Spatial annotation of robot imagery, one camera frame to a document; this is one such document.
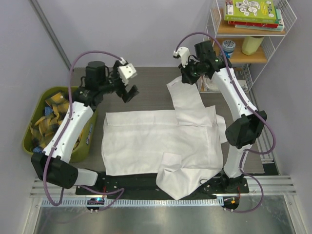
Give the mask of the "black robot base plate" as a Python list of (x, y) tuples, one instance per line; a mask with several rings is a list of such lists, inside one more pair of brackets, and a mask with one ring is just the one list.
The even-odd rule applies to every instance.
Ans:
[[(91, 187), (92, 190), (109, 193), (120, 188), (124, 189), (121, 199), (130, 200), (172, 200), (167, 193), (156, 185), (156, 174), (140, 174), (125, 176), (110, 176), (100, 172), (99, 185)], [(184, 200), (214, 199), (219, 194), (247, 194), (249, 187), (246, 178), (241, 177), (238, 183), (227, 185), (225, 176), (218, 173), (210, 180), (202, 179), (200, 186)]]

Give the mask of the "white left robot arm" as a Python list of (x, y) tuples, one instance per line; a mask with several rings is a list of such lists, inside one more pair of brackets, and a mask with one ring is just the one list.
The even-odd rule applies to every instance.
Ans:
[(33, 153), (31, 163), (40, 180), (69, 189), (87, 186), (92, 194), (100, 194), (104, 183), (97, 171), (79, 169), (70, 165), (74, 144), (86, 123), (94, 114), (105, 94), (116, 93), (123, 102), (129, 102), (138, 94), (136, 86), (127, 91), (129, 80), (137, 75), (131, 63), (117, 60), (110, 71), (104, 62), (92, 61), (85, 68), (84, 84), (71, 98), (72, 105), (64, 122), (41, 153)]

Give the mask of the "white long sleeve shirt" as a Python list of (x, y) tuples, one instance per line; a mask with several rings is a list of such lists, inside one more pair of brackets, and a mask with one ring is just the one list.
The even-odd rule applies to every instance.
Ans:
[(167, 88), (171, 110), (107, 113), (101, 153), (107, 175), (156, 174), (156, 185), (179, 200), (221, 171), (226, 124), (195, 85), (177, 77)]

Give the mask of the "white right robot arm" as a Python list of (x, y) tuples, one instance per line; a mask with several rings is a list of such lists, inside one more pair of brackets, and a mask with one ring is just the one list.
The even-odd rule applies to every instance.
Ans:
[(200, 77), (207, 76), (217, 85), (230, 108), (233, 122), (225, 131), (230, 147), (220, 173), (220, 187), (227, 193), (236, 193), (244, 185), (242, 170), (246, 156), (260, 136), (267, 114), (250, 102), (238, 83), (229, 59), (217, 55), (210, 41), (196, 44), (195, 53), (192, 56), (187, 47), (178, 47), (173, 56), (181, 61), (179, 69), (183, 83), (193, 85)]

